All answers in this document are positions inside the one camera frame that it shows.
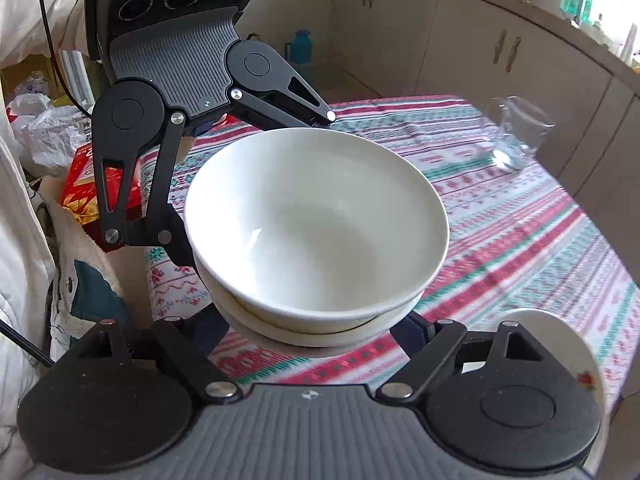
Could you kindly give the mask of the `white sleeve forearm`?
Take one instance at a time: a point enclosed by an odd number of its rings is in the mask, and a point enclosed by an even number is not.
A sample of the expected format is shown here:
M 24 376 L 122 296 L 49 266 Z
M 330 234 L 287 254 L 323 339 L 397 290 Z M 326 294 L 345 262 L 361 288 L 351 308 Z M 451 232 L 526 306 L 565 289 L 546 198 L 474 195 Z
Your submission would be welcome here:
M 56 50 L 87 53 L 84 0 L 1 0 L 1 66 Z

